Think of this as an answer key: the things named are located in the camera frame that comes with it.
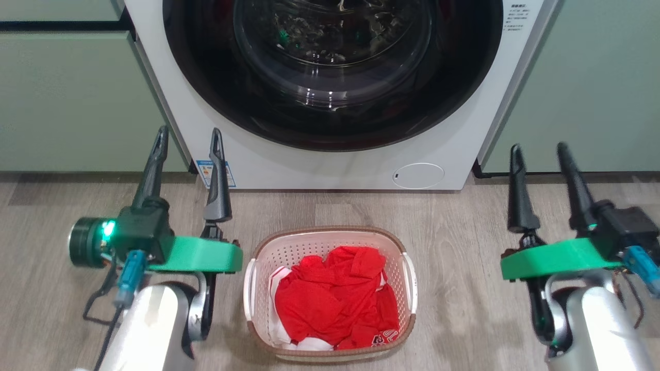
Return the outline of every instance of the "wooden floor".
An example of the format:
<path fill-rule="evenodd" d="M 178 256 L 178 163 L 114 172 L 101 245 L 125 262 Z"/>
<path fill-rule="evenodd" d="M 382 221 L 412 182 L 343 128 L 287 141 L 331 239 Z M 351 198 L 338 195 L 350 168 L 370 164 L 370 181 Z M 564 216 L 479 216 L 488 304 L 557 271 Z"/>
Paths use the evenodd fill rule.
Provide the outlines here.
<path fill-rule="evenodd" d="M 92 368 L 105 328 L 82 320 L 103 271 L 73 267 L 67 236 L 81 216 L 115 216 L 130 204 L 136 176 L 0 176 L 0 369 Z M 191 176 L 168 176 L 162 196 L 179 235 L 199 235 L 206 201 Z M 530 185 L 541 236 L 570 238 L 565 186 L 558 178 Z M 660 184 L 634 177 L 593 179 L 597 199 L 641 205 L 660 220 Z M 208 341 L 195 346 L 196 370 L 545 370 L 544 349 L 532 332 L 525 286 L 501 279 L 500 254 L 516 246 L 506 231 L 507 187 L 470 179 L 460 193 L 232 193 L 227 238 L 246 257 L 270 233 L 301 226 L 359 224 L 398 236 L 419 283 L 417 323 L 405 346 L 386 359 L 342 366 L 278 361 L 249 338 L 242 310 L 243 275 L 219 280 Z M 640 333 L 660 353 L 660 302 L 642 290 L 647 316 Z M 111 298 L 93 311 L 109 318 Z M 631 316 L 637 315 L 634 304 Z M 654 355 L 660 367 L 660 356 Z"/>

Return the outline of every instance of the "green led light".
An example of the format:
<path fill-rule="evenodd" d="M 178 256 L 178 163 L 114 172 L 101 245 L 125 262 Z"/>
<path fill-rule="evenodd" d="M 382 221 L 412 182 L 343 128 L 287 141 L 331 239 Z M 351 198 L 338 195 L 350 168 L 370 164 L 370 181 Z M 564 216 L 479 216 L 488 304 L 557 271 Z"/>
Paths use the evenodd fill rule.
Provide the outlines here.
<path fill-rule="evenodd" d="M 104 222 L 101 224 L 101 227 L 103 228 L 103 239 L 107 240 L 110 238 L 112 235 L 112 232 L 115 230 L 115 221 L 114 220 L 108 220 L 107 222 Z"/>

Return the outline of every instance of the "front-load washing machine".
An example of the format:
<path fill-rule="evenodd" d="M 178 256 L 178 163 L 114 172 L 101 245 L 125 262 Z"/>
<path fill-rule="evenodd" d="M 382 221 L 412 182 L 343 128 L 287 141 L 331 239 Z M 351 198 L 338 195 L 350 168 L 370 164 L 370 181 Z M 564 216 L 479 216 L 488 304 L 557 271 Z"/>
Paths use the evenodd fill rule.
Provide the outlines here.
<path fill-rule="evenodd" d="M 218 127 L 237 188 L 461 189 L 551 2 L 126 5 L 205 183 Z"/>

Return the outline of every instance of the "laundry basket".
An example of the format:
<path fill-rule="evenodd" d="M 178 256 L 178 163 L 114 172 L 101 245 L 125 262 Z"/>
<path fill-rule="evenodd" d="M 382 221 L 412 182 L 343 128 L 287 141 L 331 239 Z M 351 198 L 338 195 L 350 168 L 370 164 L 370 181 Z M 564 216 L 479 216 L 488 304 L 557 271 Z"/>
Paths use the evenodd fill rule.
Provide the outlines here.
<path fill-rule="evenodd" d="M 291 268 L 307 255 L 325 259 L 339 246 L 370 246 L 387 259 L 385 273 L 397 298 L 399 337 L 377 347 L 342 351 L 291 351 L 278 348 L 269 337 L 269 275 L 280 266 Z M 250 333 L 266 351 L 298 362 L 345 362 L 372 358 L 400 347 L 413 330 L 417 309 L 417 279 L 413 262 L 401 242 L 389 232 L 362 226 L 326 226 L 276 233 L 257 247 L 246 269 L 243 306 Z"/>

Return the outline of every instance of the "cable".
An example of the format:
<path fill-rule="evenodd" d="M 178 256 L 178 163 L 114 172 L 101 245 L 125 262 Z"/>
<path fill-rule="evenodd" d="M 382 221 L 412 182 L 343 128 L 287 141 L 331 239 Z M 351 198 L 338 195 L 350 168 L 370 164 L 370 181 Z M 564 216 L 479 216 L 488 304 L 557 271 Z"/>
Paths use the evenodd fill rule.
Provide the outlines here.
<path fill-rule="evenodd" d="M 628 277 L 628 273 L 624 272 L 622 276 L 628 283 L 628 286 L 630 287 L 630 292 L 632 292 L 632 296 L 635 297 L 635 301 L 637 302 L 637 305 L 640 307 L 640 316 L 637 318 L 637 322 L 635 322 L 635 326 L 634 326 L 635 329 L 637 329 L 640 326 L 642 320 L 644 319 L 644 304 L 642 303 L 642 299 L 640 298 L 640 295 L 637 293 L 637 289 L 632 284 L 630 277 Z"/>
<path fill-rule="evenodd" d="M 100 298 L 101 296 L 107 295 L 112 289 L 112 287 L 114 287 L 115 282 L 117 282 L 117 257 L 113 255 L 110 263 L 110 270 L 108 271 L 106 278 L 103 280 L 103 283 L 101 284 L 101 288 L 99 288 L 97 291 L 92 293 L 89 299 L 87 299 L 87 303 L 84 305 L 82 318 L 85 321 L 90 321 L 105 326 L 110 324 L 109 321 L 99 320 L 98 318 L 90 317 L 89 311 L 92 309 L 92 305 L 94 305 L 94 301 Z"/>
<path fill-rule="evenodd" d="M 94 371 L 98 371 L 99 368 L 101 368 L 101 364 L 103 363 L 103 358 L 106 356 L 106 352 L 108 351 L 108 345 L 110 345 L 110 338 L 112 338 L 112 333 L 117 326 L 117 321 L 119 321 L 119 316 L 123 312 L 123 306 L 119 305 L 117 306 L 117 311 L 115 312 L 115 315 L 112 317 L 112 321 L 110 321 L 108 332 L 106 333 L 106 338 L 103 340 L 103 345 L 101 346 L 101 351 L 98 354 L 98 359 L 96 360 L 96 366 L 94 366 Z"/>

